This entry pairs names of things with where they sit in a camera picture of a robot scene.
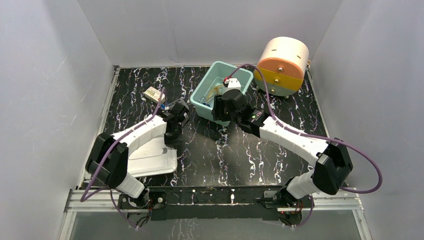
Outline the tan rubber tubing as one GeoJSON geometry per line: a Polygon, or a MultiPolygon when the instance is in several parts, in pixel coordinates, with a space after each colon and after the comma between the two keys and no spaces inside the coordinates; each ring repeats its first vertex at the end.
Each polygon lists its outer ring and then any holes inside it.
{"type": "Polygon", "coordinates": [[[220,85],[216,85],[215,87],[213,87],[210,91],[209,91],[209,93],[208,93],[208,95],[207,95],[207,98],[206,98],[206,100],[205,100],[205,102],[209,102],[210,100],[212,100],[213,98],[214,98],[214,96],[216,96],[216,95],[221,95],[222,93],[223,93],[223,91],[225,90],[225,87],[222,85],[222,84],[220,84],[220,85]]]}

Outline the white bin lid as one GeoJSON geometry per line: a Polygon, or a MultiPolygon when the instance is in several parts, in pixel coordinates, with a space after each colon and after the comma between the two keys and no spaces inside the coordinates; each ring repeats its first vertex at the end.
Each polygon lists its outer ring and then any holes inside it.
{"type": "Polygon", "coordinates": [[[136,178],[148,177],[172,173],[177,166],[177,150],[165,145],[164,137],[159,136],[129,155],[127,172],[136,178]]]}

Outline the clear test tube rack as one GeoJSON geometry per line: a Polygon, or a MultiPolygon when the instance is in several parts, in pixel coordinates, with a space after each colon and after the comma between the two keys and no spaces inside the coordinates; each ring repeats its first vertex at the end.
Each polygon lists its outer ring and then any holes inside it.
{"type": "Polygon", "coordinates": [[[172,110],[175,107],[184,107],[185,109],[188,109],[188,106],[187,106],[187,104],[186,104],[186,102],[184,101],[183,98],[179,98],[179,99],[174,100],[174,101],[166,100],[164,103],[162,103],[160,105],[160,107],[163,110],[172,110]]]}

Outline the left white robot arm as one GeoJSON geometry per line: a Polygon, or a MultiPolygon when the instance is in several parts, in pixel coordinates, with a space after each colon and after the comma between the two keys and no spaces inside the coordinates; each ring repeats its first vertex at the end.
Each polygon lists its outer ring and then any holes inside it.
{"type": "Polygon", "coordinates": [[[98,181],[105,189],[122,193],[132,207],[151,206],[155,199],[139,178],[177,169],[177,146],[188,120],[189,108],[179,99],[123,131],[99,134],[86,161],[91,180],[81,200],[91,197],[89,190],[98,181]]]}

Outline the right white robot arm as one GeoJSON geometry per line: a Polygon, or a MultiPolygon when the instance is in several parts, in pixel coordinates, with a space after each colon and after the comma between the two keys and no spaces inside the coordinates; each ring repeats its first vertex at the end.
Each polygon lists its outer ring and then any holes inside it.
{"type": "Polygon", "coordinates": [[[261,204],[268,208],[295,207],[303,197],[314,193],[336,195],[353,170],[347,148],[338,139],[303,136],[298,129],[272,118],[269,110],[252,107],[237,89],[214,96],[212,116],[214,120],[234,122],[245,133],[286,148],[313,167],[290,178],[278,192],[264,193],[261,204]]]}

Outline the small white red box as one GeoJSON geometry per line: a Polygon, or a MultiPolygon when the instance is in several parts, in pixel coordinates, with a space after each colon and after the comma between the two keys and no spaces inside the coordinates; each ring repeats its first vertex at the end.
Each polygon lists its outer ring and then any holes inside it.
{"type": "Polygon", "coordinates": [[[160,90],[150,86],[147,90],[143,92],[144,96],[149,100],[160,104],[163,104],[166,101],[166,96],[160,90]]]}

